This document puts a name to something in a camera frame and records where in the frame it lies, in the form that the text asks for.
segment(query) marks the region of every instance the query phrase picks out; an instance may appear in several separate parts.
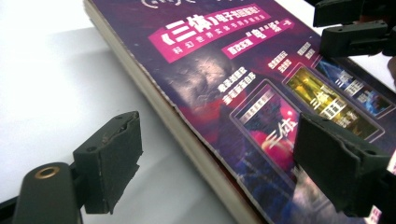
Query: white surface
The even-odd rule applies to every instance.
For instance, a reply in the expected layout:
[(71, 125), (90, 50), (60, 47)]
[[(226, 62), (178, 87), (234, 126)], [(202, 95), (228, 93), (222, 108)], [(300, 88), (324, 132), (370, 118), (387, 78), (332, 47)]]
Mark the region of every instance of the white surface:
[(84, 223), (234, 223), (77, 0), (0, 1), (0, 202), (37, 166), (137, 110), (144, 154), (114, 215)]

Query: purple cover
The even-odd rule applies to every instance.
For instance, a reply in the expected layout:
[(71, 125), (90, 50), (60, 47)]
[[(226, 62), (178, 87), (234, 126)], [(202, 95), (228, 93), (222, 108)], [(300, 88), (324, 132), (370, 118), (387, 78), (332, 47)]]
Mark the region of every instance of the purple cover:
[(348, 59), (318, 55), (319, 36), (272, 0), (92, 1), (268, 221), (364, 223), (292, 171), (298, 114), (391, 154), (392, 91)]

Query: printed image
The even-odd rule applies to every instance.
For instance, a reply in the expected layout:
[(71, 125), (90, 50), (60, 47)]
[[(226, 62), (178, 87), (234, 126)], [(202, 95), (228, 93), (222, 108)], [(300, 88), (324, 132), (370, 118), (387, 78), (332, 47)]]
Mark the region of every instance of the printed image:
[(332, 120), (362, 139), (378, 131), (372, 122), (304, 67), (288, 80), (287, 86), (323, 118)]
[(316, 69), (351, 98), (357, 100), (373, 116), (380, 117), (394, 108), (383, 96), (358, 81), (339, 64), (322, 59)]
[(299, 113), (272, 85), (264, 83), (259, 93), (234, 115), (234, 121), (271, 163), (292, 177)]

